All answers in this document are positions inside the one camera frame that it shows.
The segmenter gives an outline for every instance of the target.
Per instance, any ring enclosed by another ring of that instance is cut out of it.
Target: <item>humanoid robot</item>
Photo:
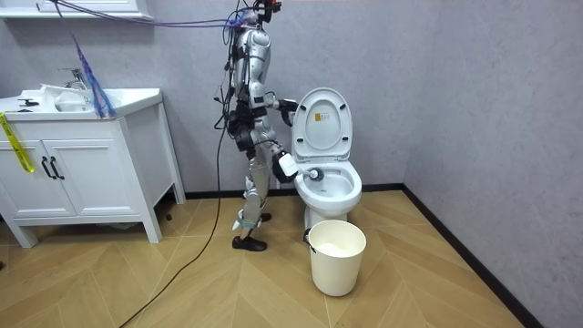
[[[269,189],[270,170],[280,183],[293,182],[299,172],[293,157],[277,142],[267,117],[268,110],[279,110],[284,122],[291,126],[290,113],[298,106],[293,100],[275,99],[273,93],[266,92],[264,85],[271,58],[271,40],[262,25],[269,23],[272,13],[280,9],[281,3],[275,0],[257,0],[253,9],[243,11],[240,26],[234,28],[230,49],[229,92],[237,99],[237,107],[229,113],[227,129],[249,161],[245,205],[233,224],[233,229],[241,228],[241,232],[233,239],[232,247],[247,251],[267,249],[267,243],[253,239],[251,233],[262,221],[271,219],[270,214],[261,214]],[[318,169],[303,173],[312,179],[323,178]]]

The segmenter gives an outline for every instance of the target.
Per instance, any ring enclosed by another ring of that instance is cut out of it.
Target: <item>white cabinet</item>
[[[16,219],[77,215],[63,185],[50,170],[50,159],[43,143],[21,141],[21,145],[35,166],[34,173],[25,172],[10,143],[0,141],[0,195],[5,199],[3,215],[8,213]]]
[[[111,120],[9,122],[35,172],[0,130],[0,214],[23,247],[29,226],[141,222],[161,238],[154,205],[169,189],[185,201],[162,103]]]
[[[135,214],[131,185],[113,139],[45,140],[51,169],[58,172],[78,215]]]

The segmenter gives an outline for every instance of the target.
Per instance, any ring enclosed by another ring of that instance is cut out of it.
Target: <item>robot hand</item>
[[[298,103],[291,99],[280,99],[277,102],[279,104],[277,110],[281,112],[281,119],[283,119],[283,122],[285,122],[288,127],[291,127],[293,124],[290,119],[290,113],[295,113],[298,109]]]
[[[280,183],[292,183],[300,171],[300,168],[292,155],[284,149],[274,153],[271,157],[271,161],[273,175]]]

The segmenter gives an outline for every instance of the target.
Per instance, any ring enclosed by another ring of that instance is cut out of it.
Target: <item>sink vanity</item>
[[[158,242],[154,205],[170,188],[184,203],[160,89],[105,91],[116,110],[110,119],[90,105],[59,111],[43,89],[0,99],[35,168],[21,167],[0,130],[0,213],[22,247],[38,243],[29,226],[78,223],[141,222]],[[22,107],[22,98],[39,105]]]

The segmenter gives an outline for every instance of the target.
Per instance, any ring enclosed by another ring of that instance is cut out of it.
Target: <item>sink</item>
[[[113,118],[105,119],[120,118],[162,101],[159,88],[111,88],[104,91],[116,111]],[[0,98],[0,112],[5,112],[10,121],[101,119],[88,101],[91,97],[90,91],[42,85],[38,90],[24,90],[17,97]],[[38,105],[24,106],[25,101],[19,99],[31,99]],[[30,112],[18,112],[22,109]]]

